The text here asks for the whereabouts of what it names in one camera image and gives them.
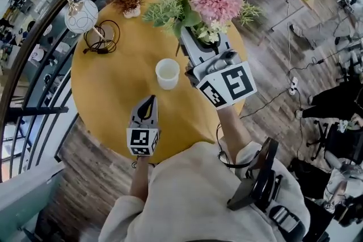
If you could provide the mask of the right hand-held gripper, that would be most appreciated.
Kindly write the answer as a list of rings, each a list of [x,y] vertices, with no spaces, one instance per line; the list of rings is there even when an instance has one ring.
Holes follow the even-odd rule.
[[[227,34],[218,35],[217,48],[222,53],[198,65],[190,63],[185,72],[192,87],[198,89],[217,110],[257,92],[248,62],[242,61],[237,51],[230,49]],[[182,27],[181,41],[187,51],[201,51],[200,42],[190,27]]]

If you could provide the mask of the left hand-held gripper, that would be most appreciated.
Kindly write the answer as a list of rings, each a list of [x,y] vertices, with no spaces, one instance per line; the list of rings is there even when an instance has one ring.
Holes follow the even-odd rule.
[[[160,134],[158,100],[155,95],[150,95],[132,110],[132,118],[126,129],[127,148],[133,156],[152,156]]]

